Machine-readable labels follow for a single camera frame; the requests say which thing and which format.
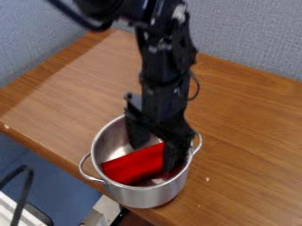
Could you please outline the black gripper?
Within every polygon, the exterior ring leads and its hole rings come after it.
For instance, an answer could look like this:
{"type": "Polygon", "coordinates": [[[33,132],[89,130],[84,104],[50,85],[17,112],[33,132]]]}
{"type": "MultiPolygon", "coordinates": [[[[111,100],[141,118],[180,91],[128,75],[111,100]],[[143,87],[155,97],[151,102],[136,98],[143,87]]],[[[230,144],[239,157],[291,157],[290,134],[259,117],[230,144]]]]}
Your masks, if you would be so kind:
{"type": "Polygon", "coordinates": [[[164,141],[163,171],[171,172],[187,158],[195,137],[184,113],[189,79],[155,82],[140,79],[141,94],[125,94],[125,131],[133,149],[155,134],[164,141]]]}

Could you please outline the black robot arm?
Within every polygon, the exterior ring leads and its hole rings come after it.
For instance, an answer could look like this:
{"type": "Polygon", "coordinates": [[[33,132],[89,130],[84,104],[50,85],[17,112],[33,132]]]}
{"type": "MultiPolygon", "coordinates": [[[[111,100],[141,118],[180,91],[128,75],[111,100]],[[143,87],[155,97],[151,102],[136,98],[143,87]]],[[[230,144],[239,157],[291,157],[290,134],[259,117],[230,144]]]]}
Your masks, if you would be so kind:
{"type": "Polygon", "coordinates": [[[135,29],[141,56],[141,94],[125,94],[125,128],[132,147],[156,135],[165,142],[163,171],[173,170],[187,158],[193,129],[185,121],[187,102],[196,63],[189,36],[185,0],[45,0],[81,27],[105,31],[117,20],[135,29]]]}

